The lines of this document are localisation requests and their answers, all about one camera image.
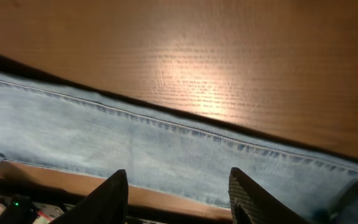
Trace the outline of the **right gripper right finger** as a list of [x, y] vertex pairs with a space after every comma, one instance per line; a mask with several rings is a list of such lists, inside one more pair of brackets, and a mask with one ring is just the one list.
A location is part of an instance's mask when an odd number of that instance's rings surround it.
[[228, 193], [235, 224], [308, 224], [237, 167], [231, 169]]

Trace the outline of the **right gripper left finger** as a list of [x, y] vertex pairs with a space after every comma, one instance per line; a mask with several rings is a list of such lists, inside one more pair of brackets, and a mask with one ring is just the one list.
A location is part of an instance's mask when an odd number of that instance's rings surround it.
[[124, 224], [128, 196], [126, 171], [117, 170], [74, 208], [50, 224]]

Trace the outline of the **light blue denim jeans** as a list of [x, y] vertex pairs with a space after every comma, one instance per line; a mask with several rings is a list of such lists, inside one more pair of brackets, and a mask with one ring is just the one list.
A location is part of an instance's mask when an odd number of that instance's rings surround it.
[[124, 169], [136, 187], [223, 208], [237, 167], [313, 223], [326, 223], [344, 192], [358, 198], [356, 162], [4, 73], [0, 161], [98, 177]]

